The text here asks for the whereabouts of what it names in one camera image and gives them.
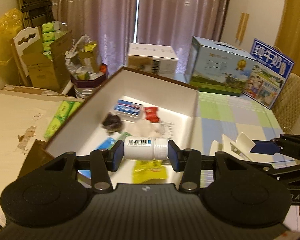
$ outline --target chair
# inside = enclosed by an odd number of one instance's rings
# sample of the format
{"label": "chair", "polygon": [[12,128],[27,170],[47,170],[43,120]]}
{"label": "chair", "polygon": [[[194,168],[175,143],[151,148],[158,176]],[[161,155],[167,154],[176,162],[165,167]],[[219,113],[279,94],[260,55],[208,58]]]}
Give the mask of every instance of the chair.
{"label": "chair", "polygon": [[40,30],[38,27],[31,28],[27,27],[24,30],[21,30],[17,36],[13,38],[13,52],[14,58],[17,63],[17,67],[20,73],[20,76],[25,83],[25,86],[30,86],[27,76],[29,75],[26,64],[23,62],[21,56],[23,55],[24,49],[40,39]]}
{"label": "chair", "polygon": [[279,94],[272,111],[285,133],[291,129],[300,115],[300,77],[291,73]]}

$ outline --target purple curtain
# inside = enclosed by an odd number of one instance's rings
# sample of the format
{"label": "purple curtain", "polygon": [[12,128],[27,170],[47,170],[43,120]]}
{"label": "purple curtain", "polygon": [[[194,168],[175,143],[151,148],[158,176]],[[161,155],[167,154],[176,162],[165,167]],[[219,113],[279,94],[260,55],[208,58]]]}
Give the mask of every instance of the purple curtain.
{"label": "purple curtain", "polygon": [[228,0],[139,0],[137,43],[172,46],[184,73],[191,37],[219,40]]}
{"label": "purple curtain", "polygon": [[53,15],[66,22],[78,40],[98,41],[102,61],[114,73],[126,62],[133,41],[137,0],[52,0]]}

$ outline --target metal screw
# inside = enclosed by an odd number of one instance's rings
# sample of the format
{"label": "metal screw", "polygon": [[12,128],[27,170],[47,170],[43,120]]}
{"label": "metal screw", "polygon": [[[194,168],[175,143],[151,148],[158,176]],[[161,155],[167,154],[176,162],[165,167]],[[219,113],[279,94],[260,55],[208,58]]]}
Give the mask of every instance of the metal screw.
{"label": "metal screw", "polygon": [[94,184],[94,188],[98,190],[106,190],[110,187],[110,184],[107,182],[97,182]]}
{"label": "metal screw", "polygon": [[182,183],[181,186],[185,190],[195,190],[198,187],[198,185],[196,183],[192,182],[192,181],[184,182],[184,183]]}

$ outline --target yellow plastic bag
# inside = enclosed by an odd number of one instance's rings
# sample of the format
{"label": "yellow plastic bag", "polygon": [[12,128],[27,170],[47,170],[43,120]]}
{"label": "yellow plastic bag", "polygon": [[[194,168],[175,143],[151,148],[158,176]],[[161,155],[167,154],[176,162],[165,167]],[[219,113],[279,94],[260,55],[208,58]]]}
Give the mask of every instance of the yellow plastic bag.
{"label": "yellow plastic bag", "polygon": [[133,168],[133,183],[140,184],[151,179],[167,179],[167,171],[161,161],[136,161]]}
{"label": "yellow plastic bag", "polygon": [[0,18],[0,65],[6,66],[12,59],[10,40],[23,29],[22,13],[11,9]]}

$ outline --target blue milk box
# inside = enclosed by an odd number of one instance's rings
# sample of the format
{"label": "blue milk box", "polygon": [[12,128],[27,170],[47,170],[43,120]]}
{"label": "blue milk box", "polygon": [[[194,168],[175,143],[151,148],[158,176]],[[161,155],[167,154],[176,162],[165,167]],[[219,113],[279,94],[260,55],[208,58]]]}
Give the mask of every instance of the blue milk box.
{"label": "blue milk box", "polygon": [[253,42],[251,55],[257,63],[243,93],[270,109],[288,79],[294,62],[257,39]]}
{"label": "blue milk box", "polygon": [[239,96],[256,60],[227,43],[193,37],[186,76],[199,91]]}

